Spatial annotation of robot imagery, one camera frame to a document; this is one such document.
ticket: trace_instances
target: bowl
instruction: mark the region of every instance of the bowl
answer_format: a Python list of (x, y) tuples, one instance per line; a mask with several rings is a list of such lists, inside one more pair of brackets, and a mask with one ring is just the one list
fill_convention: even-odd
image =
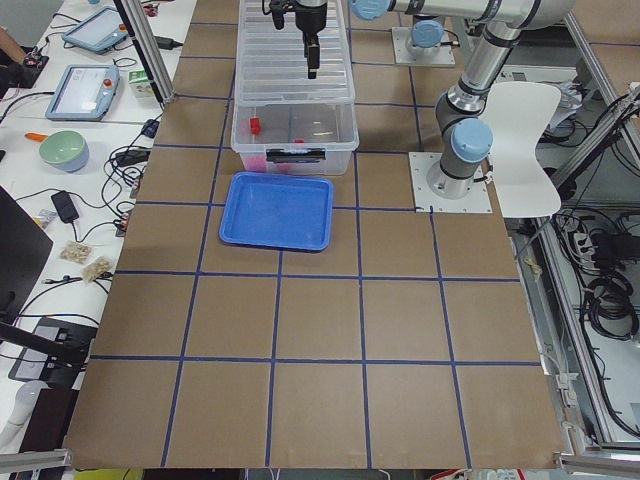
[(62, 130), (45, 138), (40, 145), (40, 156), (52, 167), (75, 172), (87, 164), (89, 146), (78, 132)]

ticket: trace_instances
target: small plastic bag of parts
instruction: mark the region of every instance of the small plastic bag of parts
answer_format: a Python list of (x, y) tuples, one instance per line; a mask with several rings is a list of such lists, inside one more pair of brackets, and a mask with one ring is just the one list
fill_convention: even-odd
[(51, 210), (45, 210), (44, 208), (40, 210), (40, 213), (33, 218), (33, 221), (43, 230), (46, 230), (51, 222), (53, 222), (58, 217), (56, 212), (52, 212)]
[(87, 258), (89, 258), (92, 251), (91, 247), (81, 243), (67, 242), (67, 246), (60, 252), (60, 258), (84, 265), (87, 263)]
[(82, 269), (82, 279), (89, 283), (96, 280), (100, 275), (111, 270), (111, 260), (106, 257), (98, 257), (89, 265)]

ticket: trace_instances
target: blue tray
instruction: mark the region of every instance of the blue tray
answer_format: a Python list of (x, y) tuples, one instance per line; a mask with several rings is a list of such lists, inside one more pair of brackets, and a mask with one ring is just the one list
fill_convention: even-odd
[(228, 243), (324, 250), (331, 238), (333, 184), (321, 178), (238, 173), (220, 224)]

